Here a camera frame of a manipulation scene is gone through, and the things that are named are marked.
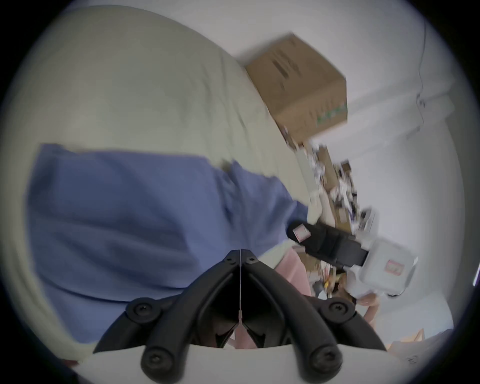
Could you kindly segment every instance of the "pink fabric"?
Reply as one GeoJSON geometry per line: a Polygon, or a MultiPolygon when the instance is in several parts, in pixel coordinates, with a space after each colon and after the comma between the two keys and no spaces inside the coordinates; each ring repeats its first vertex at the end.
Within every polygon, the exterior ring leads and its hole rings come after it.
{"type": "MultiPolygon", "coordinates": [[[[293,248],[289,248],[285,252],[282,261],[276,266],[275,270],[298,289],[302,295],[312,295],[305,266],[293,248]]],[[[235,330],[235,340],[230,339],[228,343],[236,349],[257,348],[247,330],[241,324],[235,330]]]]}

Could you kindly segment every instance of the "clutter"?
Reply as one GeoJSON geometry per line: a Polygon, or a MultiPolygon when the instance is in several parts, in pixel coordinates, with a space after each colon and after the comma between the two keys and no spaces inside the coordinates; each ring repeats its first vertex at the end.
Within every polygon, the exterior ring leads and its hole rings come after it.
{"type": "Polygon", "coordinates": [[[327,147],[318,148],[317,159],[320,164],[323,164],[325,168],[323,180],[323,186],[327,192],[330,192],[333,188],[338,186],[338,176],[335,168],[330,159],[327,147]]]}
{"type": "Polygon", "coordinates": [[[294,35],[246,70],[280,129],[297,143],[347,120],[345,77],[294,35]]]}

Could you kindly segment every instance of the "blue blanket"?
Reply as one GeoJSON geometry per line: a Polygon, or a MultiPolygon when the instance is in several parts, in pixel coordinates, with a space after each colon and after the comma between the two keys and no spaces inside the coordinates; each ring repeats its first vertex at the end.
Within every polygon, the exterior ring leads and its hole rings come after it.
{"type": "Polygon", "coordinates": [[[138,297],[182,292],[232,249],[261,255],[306,220],[275,177],[197,156],[41,148],[27,202],[36,271],[79,342],[138,297]]]}

